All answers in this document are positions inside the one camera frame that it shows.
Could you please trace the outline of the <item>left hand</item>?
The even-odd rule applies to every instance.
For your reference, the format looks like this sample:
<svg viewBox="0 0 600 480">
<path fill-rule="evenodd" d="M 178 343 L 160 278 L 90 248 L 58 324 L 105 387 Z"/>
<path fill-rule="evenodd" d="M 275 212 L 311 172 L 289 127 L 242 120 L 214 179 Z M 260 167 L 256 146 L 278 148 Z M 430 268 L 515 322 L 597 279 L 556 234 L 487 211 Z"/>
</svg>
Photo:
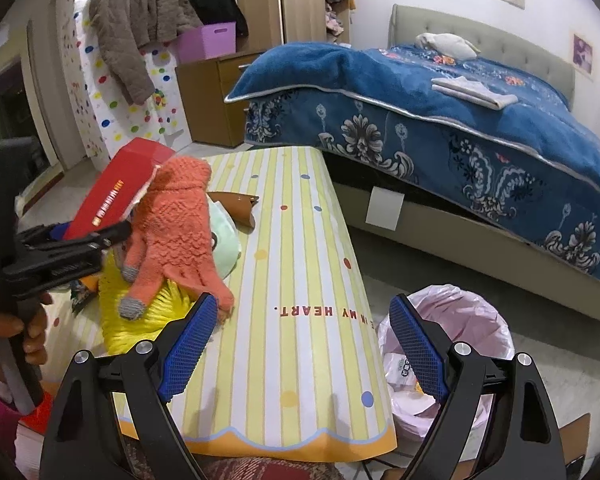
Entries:
<svg viewBox="0 0 600 480">
<path fill-rule="evenodd" d="M 35 316 L 28 324 L 13 315 L 0 313 L 0 339 L 9 339 L 24 333 L 23 351 L 26 361 L 31 365 L 43 365 L 47 361 L 45 349 L 47 314 L 44 306 L 53 303 L 53 298 L 48 292 L 38 296 L 38 308 Z M 0 382 L 6 382 L 4 372 L 0 365 Z"/>
</svg>

